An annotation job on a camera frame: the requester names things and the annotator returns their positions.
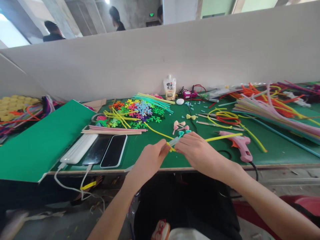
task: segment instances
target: charging cable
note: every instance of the charging cable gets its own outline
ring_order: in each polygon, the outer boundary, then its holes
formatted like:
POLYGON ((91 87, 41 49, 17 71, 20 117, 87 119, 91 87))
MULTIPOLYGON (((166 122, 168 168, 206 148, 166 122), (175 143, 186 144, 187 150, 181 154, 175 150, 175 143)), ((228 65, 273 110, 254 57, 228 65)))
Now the charging cable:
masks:
MULTIPOLYGON (((76 188, 67 187, 67 186, 63 185, 63 184, 57 179, 57 174, 58 174, 58 172, 59 172, 61 169, 63 169, 65 166, 66 166, 66 163, 61 163, 61 164, 59 165, 58 170, 57 170, 56 173, 54 174, 54 180, 56 180, 56 182, 57 182, 61 187, 65 188, 65 189, 74 190, 74 191, 76 191, 76 192, 81 193, 81 199, 82 199, 82 197, 83 197, 84 194, 89 194, 90 196, 92 196, 92 197, 94 197, 94 198, 101 198, 101 200, 103 201, 103 211, 104 211, 104 210, 105 210, 105 203, 104 203, 104 200, 103 200, 102 197, 100 197, 100 196, 97 195, 97 194, 92 194, 92 193, 90 193, 90 192, 84 192, 83 190, 79 190, 79 189, 76 189, 76 188)), ((85 179, 85 177, 87 176, 89 170, 91 169, 92 164, 89 165, 89 166, 88 166, 88 168, 87 168, 86 175, 84 176, 84 178, 83 178, 83 180, 82 180, 81 186, 83 185, 84 179, 85 179)))
POLYGON ((83 187, 84 180, 86 179, 86 176, 88 175, 88 172, 89 172, 89 171, 91 170, 91 168, 92 168, 92 165, 93 165, 93 164, 88 165, 86 174, 84 175, 84 177, 83 177, 83 179, 82 179, 82 182, 81 182, 80 190, 81 190, 81 200, 82 200, 82 201, 83 201, 83 200, 86 200, 87 198, 90 197, 90 195, 89 195, 88 197, 83 198, 85 192, 82 190, 82 187, 83 187))

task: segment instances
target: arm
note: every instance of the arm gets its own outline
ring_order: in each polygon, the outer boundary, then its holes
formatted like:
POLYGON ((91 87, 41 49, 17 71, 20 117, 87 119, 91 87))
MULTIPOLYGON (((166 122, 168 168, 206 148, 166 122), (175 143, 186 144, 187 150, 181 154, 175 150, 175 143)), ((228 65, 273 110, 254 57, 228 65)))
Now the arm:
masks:
POLYGON ((252 179, 239 164, 219 154, 198 134, 185 134, 175 149, 199 172, 239 192, 281 239, 320 239, 316 225, 252 179))
POLYGON ((164 139, 143 149, 120 191, 93 228, 88 240, 118 239, 134 194, 156 174, 169 150, 170 147, 164 139))

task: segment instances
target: forearm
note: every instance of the forearm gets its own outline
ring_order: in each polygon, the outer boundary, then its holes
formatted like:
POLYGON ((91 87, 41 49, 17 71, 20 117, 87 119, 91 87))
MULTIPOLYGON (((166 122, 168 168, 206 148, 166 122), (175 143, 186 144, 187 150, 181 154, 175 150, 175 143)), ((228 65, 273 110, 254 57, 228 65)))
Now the forearm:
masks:
POLYGON ((320 239, 320 229, 267 188, 237 168, 226 182, 240 193, 281 239, 320 239))
POLYGON ((132 198, 136 193, 134 183, 125 181, 92 230, 88 240, 118 239, 132 198))

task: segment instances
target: pink chair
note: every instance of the pink chair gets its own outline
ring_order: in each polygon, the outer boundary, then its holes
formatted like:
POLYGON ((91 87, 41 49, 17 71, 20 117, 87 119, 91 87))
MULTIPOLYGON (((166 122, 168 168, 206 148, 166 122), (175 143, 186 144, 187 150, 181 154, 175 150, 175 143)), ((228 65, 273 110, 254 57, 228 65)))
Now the pink chair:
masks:
MULTIPOLYGON (((301 212, 305 217, 309 218, 318 227, 320 224, 320 197, 311 197, 305 195, 298 196, 282 196, 283 201, 293 206, 296 210, 301 212)), ((233 201, 234 208, 239 217, 247 220, 248 222, 264 229, 275 240, 281 240, 259 217, 256 211, 247 202, 233 201)))

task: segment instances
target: red stool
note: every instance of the red stool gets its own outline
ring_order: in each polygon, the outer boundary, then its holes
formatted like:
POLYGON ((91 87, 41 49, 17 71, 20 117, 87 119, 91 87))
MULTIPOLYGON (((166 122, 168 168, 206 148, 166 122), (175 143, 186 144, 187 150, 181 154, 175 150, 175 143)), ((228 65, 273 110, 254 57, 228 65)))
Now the red stool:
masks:
MULTIPOLYGON (((305 195, 298 196, 282 196, 280 197, 283 201, 289 205, 296 208, 299 212, 303 214, 303 211, 299 210, 299 205, 304 209, 312 213, 314 216, 320 216, 320 197, 311 197, 305 195)), ((259 217, 256 211, 247 202, 243 201, 233 201, 234 208, 239 217, 247 220, 248 222, 264 229, 270 235, 273 236, 275 240, 281 240, 272 230, 269 228, 265 222, 259 217)))

